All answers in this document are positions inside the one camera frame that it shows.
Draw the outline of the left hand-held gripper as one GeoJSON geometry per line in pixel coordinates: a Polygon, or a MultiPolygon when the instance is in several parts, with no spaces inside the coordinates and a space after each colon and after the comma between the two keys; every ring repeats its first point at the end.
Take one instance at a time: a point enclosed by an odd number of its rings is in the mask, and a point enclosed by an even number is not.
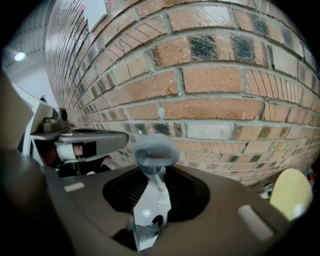
{"type": "Polygon", "coordinates": [[[106,157],[128,144],[125,132],[72,127],[64,108],[51,106],[18,86],[15,90],[33,112],[18,149],[59,176],[104,171],[106,157]]]}

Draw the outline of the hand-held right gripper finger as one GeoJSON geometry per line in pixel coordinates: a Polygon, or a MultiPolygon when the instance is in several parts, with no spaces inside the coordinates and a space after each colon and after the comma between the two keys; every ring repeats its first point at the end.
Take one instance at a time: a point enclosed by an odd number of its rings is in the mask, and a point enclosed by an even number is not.
{"type": "Polygon", "coordinates": [[[177,163],[180,154],[169,137],[156,134],[136,142],[134,157],[147,178],[147,186],[133,207],[128,224],[136,250],[141,252],[155,244],[167,225],[172,206],[165,184],[166,167],[177,163]]]}

